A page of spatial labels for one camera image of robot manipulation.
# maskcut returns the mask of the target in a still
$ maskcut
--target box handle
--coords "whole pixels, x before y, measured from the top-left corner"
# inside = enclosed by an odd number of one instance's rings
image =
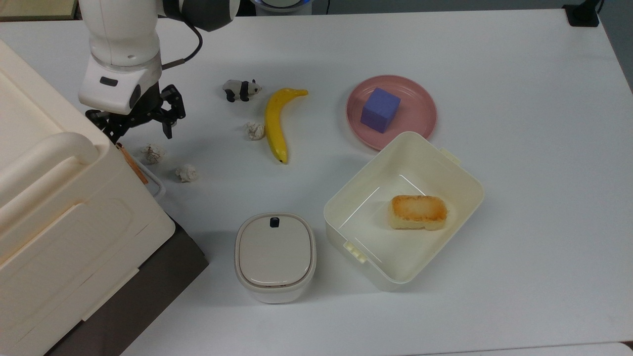
[[[345,250],[347,250],[348,252],[350,252],[352,254],[352,256],[356,257],[356,259],[364,264],[365,261],[367,261],[367,256],[365,256],[364,253],[362,253],[359,249],[357,249],[354,244],[352,244],[351,242],[346,242],[343,244],[343,247],[345,247]]]
[[[459,160],[459,158],[455,157],[452,153],[450,153],[446,148],[440,148],[439,151],[446,156],[446,158],[448,158],[449,160],[451,160],[451,162],[455,163],[456,165],[461,165],[461,161]]]
[[[99,152],[92,142],[76,132],[50,135],[22,153],[0,170],[0,207],[3,207],[57,164],[77,157],[81,165],[97,160]]]

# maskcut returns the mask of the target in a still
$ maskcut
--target black button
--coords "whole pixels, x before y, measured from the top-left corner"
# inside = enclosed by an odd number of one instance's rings
[[[118,84],[118,80],[112,78],[101,77],[99,83],[105,84],[107,86],[116,87]]]

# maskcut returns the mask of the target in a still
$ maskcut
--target open storage box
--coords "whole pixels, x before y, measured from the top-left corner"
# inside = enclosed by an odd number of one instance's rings
[[[436,231],[395,230],[387,221],[400,194],[442,198],[446,225]],[[437,255],[484,199],[481,183],[415,132],[404,132],[325,205],[327,237],[376,287],[410,282]]]

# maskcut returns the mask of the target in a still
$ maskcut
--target black cable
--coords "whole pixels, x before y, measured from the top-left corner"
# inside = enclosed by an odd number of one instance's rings
[[[182,18],[182,21],[196,34],[196,36],[198,37],[198,45],[196,49],[194,49],[194,51],[189,56],[186,56],[185,58],[182,58],[180,60],[171,61],[169,63],[165,63],[164,65],[162,65],[161,68],[163,70],[173,68],[177,65],[181,65],[181,64],[184,64],[185,62],[188,62],[191,58],[195,57],[196,54],[200,52],[200,49],[202,48],[203,41],[202,41],[202,35],[200,34],[200,32],[198,32],[197,28],[193,26],[191,22],[189,22],[187,19]]]

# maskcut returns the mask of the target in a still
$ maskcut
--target small white container with lid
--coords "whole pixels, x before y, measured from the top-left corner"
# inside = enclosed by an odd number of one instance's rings
[[[253,297],[264,303],[287,303],[306,289],[316,267],[312,229],[290,213],[251,217],[235,240],[235,273]]]

